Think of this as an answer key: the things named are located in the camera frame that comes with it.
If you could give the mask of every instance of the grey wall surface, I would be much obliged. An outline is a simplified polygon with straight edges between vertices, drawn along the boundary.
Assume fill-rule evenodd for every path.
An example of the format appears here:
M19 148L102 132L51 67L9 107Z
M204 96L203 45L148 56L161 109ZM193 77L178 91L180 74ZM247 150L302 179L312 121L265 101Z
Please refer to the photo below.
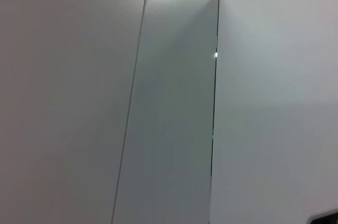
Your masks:
M0 222L109 224L144 0L0 0Z
M207 224L218 0L146 0L114 224Z
M220 0L211 224L338 208L337 0Z

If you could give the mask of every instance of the white wall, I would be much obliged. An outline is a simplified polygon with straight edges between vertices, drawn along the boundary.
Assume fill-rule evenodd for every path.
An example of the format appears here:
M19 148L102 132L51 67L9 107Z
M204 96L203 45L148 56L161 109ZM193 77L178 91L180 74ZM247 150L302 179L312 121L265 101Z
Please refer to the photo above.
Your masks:
M109 224L144 0L0 0L0 222Z
M338 208L337 0L220 0L211 224Z
M146 0L114 224L207 224L218 0Z

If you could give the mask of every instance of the vertical seam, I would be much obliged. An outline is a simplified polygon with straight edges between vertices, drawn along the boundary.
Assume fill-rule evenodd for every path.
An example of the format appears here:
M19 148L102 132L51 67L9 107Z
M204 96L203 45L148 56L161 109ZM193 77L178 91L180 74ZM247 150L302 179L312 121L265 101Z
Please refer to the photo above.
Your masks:
M218 26L219 26L219 16L220 16L220 0L218 0L218 12L217 12L217 40L216 40L216 53L218 53ZM210 174L210 214L209 214L209 224L211 216L211 189L212 189L212 161L213 161L213 141L214 141L214 126L215 126L215 100L216 100L216 77L217 77L217 57L215 58L215 81L214 81L214 92L213 92L213 120L212 120L212 143L211 143L211 174Z
M116 191L115 191L114 206L113 206L113 209L112 209L111 224L114 223L114 217L115 217L116 202L117 202L117 193L118 193L118 188L119 188L119 184L120 184L122 161L123 161L123 155L124 155L125 144L126 144L126 135L127 135L128 124L129 124L129 115L130 115L130 106L132 104L132 95L133 95L134 82L135 82L136 65L137 65L137 59L138 59L138 53L139 53L139 44L140 44L140 40L141 40L141 32L142 32L142 26L143 26L144 14L145 14L146 2L147 2L147 0L144 0L143 11L142 11L142 18L141 18L141 24L140 24L139 36L138 36L138 44L137 44L136 60L135 60L135 66L134 66L132 89L130 91L130 99L129 99L127 123L126 123L126 129L125 129L124 139L123 139L122 153L121 153L121 159L120 159L120 167L119 167L119 171L118 171L117 185L116 185Z

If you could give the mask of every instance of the white panel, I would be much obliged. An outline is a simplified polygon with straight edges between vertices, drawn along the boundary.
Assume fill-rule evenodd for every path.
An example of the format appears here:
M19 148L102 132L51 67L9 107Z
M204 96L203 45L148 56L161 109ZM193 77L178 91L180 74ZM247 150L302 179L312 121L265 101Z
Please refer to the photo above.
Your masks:
M114 224L209 221L218 0L146 0Z
M337 0L220 0L211 224L338 208Z
M0 222L109 224L144 0L0 0Z

